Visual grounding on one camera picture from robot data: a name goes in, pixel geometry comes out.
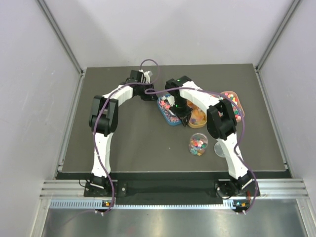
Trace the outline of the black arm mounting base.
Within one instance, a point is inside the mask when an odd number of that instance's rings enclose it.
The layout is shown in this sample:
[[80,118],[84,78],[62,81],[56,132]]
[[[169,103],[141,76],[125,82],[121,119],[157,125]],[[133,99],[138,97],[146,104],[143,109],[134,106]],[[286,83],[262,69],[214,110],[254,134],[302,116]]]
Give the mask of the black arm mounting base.
[[86,197],[134,197],[136,195],[205,195],[210,198],[253,197],[259,189],[250,182],[244,189],[236,183],[224,180],[118,180],[111,185],[104,181],[101,185],[88,182],[85,185]]

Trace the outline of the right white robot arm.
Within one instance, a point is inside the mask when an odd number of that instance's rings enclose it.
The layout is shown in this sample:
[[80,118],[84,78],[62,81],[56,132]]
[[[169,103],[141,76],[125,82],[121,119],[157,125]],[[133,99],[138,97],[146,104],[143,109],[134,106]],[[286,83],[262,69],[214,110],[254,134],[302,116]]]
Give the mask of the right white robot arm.
[[237,141],[237,120],[232,103],[203,91],[190,78],[170,79],[165,89],[174,97],[171,111],[187,125],[192,109],[187,101],[193,102],[206,114],[206,127],[209,134],[217,140],[226,159],[231,180],[227,187],[218,183],[216,191],[225,198],[243,195],[249,188],[253,177],[243,161]]

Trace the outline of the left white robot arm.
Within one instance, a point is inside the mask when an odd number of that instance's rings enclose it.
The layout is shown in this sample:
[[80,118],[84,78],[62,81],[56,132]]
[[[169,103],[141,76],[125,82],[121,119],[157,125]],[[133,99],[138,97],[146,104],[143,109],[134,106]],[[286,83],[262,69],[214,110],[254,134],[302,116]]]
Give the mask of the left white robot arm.
[[132,70],[125,82],[122,82],[108,94],[96,95],[92,100],[89,127],[93,134],[94,163],[90,182],[102,196],[112,190],[109,174],[110,149],[114,132],[119,121],[119,106],[135,96],[145,101],[156,101],[156,96],[146,95],[145,90],[153,88],[151,71]]

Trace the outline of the yellow tray of popsicle candies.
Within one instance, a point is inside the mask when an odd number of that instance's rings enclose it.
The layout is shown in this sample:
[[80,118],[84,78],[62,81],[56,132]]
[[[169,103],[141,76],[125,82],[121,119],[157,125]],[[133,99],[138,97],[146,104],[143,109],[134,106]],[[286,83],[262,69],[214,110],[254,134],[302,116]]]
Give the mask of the yellow tray of popsicle candies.
[[191,117],[188,122],[189,127],[197,129],[206,125],[206,114],[190,100],[187,100],[187,105],[192,109]]

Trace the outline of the pink tray of star candies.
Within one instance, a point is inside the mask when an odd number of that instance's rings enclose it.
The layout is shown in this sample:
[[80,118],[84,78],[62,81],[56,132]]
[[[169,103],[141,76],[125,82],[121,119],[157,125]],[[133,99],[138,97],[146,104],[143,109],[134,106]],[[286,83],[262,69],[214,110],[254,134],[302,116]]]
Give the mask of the pink tray of star candies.
[[235,114],[236,121],[241,122],[241,119],[244,118],[244,110],[242,108],[238,95],[233,91],[223,91],[221,92],[221,94],[224,94],[233,101],[232,108]]

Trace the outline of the blue tray of lollipops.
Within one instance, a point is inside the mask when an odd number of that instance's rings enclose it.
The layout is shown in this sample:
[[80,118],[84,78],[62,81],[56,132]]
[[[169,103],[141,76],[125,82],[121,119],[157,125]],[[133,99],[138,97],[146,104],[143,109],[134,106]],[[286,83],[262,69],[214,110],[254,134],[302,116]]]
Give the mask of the blue tray of lollipops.
[[170,110],[171,105],[168,101],[169,97],[170,97],[170,94],[165,94],[165,95],[159,97],[157,100],[157,105],[158,105],[158,108],[159,108],[160,112],[162,113],[164,119],[166,120],[167,124],[169,124],[171,126],[177,126],[177,125],[181,124],[181,121]]

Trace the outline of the clear plastic jar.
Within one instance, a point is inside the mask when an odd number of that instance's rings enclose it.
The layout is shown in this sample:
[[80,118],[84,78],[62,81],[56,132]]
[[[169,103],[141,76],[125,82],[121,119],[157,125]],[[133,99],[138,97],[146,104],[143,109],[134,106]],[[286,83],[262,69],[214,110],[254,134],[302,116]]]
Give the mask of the clear plastic jar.
[[202,133],[195,133],[189,141],[189,151],[194,156],[202,156],[208,146],[208,138]]

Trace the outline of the clear round jar lid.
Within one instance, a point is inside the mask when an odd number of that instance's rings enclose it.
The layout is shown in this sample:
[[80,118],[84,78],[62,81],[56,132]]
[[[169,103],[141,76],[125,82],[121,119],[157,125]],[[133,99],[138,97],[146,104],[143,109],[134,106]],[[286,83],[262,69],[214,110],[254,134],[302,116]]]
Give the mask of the clear round jar lid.
[[221,142],[216,142],[216,144],[214,145],[214,152],[218,157],[225,158],[223,144]]

